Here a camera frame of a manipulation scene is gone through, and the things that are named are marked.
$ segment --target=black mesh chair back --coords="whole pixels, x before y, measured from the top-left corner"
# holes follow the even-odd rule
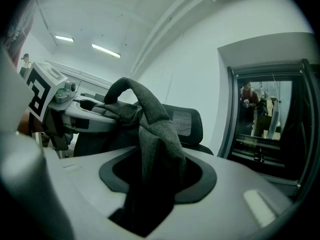
[[[162,104],[175,126],[180,142],[184,148],[205,152],[212,151],[200,145],[204,132],[199,112],[193,108],[184,108]]]

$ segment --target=white ceiling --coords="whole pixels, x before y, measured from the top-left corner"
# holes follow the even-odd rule
[[[38,0],[49,31],[37,11],[32,33],[54,54],[94,60],[119,76],[126,76],[148,34],[175,1]],[[56,40],[58,46],[53,49],[56,44],[49,32],[72,37],[74,43]],[[121,58],[94,50],[91,44],[120,53]]]

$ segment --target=ceiling light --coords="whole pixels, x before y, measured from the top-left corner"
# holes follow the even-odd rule
[[[105,49],[105,48],[102,48],[102,47],[100,47],[100,46],[98,46],[98,45],[92,44],[92,47],[93,47],[93,48],[96,48],[96,49],[98,49],[98,50],[100,50],[100,51],[103,51],[103,52],[105,52],[105,53],[107,53],[107,54],[111,54],[111,55],[113,55],[113,56],[115,56],[115,57],[117,57],[117,58],[120,58],[120,54],[115,53],[115,52],[110,51],[110,50],[107,50],[107,49]]]
[[[55,36],[56,39],[61,39],[61,40],[66,40],[66,41],[70,41],[70,42],[74,42],[73,38],[68,38],[68,37],[63,37],[63,36]]]

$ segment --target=person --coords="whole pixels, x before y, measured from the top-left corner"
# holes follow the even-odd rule
[[[31,61],[30,61],[30,59],[29,59],[29,54],[28,54],[28,53],[25,53],[25,54],[23,55],[23,57],[21,58],[21,60],[24,61],[23,67],[24,67],[25,69],[30,69],[30,68],[31,68],[32,63],[31,63]]]
[[[20,74],[23,78],[25,78],[25,77],[27,76],[28,72],[29,72],[29,69],[31,68],[32,63],[31,63],[31,61],[29,60],[29,54],[28,54],[28,53],[25,53],[25,54],[23,55],[23,57],[21,58],[21,60],[24,61],[24,64],[23,64],[23,66],[21,67],[19,74]]]
[[[244,83],[244,86],[240,89],[240,101],[245,109],[254,110],[257,103],[259,102],[256,91],[251,88],[249,81]]]
[[[246,81],[240,89],[239,131],[241,134],[251,135],[255,107],[258,102],[256,91],[251,87],[250,82]]]

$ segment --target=gray cloth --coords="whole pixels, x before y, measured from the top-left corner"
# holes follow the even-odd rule
[[[132,89],[139,105],[118,101],[127,89]],[[142,84],[123,77],[111,86],[104,103],[92,111],[115,119],[120,128],[138,127],[142,177],[127,196],[122,226],[146,236],[168,215],[174,194],[183,188],[185,154],[165,108]]]

